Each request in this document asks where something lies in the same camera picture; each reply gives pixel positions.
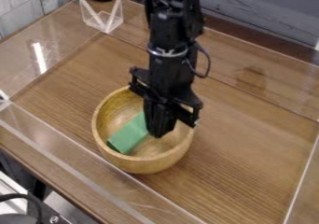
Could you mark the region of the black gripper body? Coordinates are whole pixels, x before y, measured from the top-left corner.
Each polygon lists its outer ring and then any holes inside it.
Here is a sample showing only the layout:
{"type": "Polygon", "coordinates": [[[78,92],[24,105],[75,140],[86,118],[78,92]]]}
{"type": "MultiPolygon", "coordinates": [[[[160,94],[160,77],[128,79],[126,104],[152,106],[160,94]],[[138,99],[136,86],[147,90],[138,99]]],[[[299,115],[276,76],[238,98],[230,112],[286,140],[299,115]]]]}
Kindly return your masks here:
{"type": "Polygon", "coordinates": [[[160,52],[150,49],[148,68],[130,69],[130,90],[142,99],[148,97],[162,105],[176,106],[178,121],[194,128],[198,124],[203,102],[192,90],[195,77],[204,77],[198,68],[198,49],[160,52]]]}

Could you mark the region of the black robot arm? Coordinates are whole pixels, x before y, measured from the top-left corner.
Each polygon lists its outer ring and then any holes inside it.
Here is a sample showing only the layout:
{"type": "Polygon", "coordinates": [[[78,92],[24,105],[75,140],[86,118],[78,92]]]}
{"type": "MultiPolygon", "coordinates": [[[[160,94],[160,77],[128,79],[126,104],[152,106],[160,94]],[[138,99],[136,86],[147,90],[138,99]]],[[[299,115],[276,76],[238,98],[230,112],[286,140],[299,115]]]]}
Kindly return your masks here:
{"type": "Polygon", "coordinates": [[[130,90],[143,98],[147,131],[160,138],[174,131],[179,121],[191,127],[198,124],[203,103],[192,83],[196,77],[208,76],[196,70],[204,18],[199,0],[144,0],[144,11],[150,64],[130,69],[130,90]]]}

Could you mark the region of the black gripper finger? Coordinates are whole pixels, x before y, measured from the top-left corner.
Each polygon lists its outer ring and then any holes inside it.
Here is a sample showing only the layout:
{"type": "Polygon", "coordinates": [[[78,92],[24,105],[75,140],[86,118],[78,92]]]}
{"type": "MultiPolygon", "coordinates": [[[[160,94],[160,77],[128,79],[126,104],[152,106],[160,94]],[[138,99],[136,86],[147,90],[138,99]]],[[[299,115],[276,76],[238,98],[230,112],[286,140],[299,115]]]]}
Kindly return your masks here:
{"type": "Polygon", "coordinates": [[[178,123],[176,106],[159,105],[159,137],[174,131],[178,123]]]}
{"type": "Polygon", "coordinates": [[[146,127],[154,137],[162,137],[162,104],[148,97],[143,99],[146,127]]]}

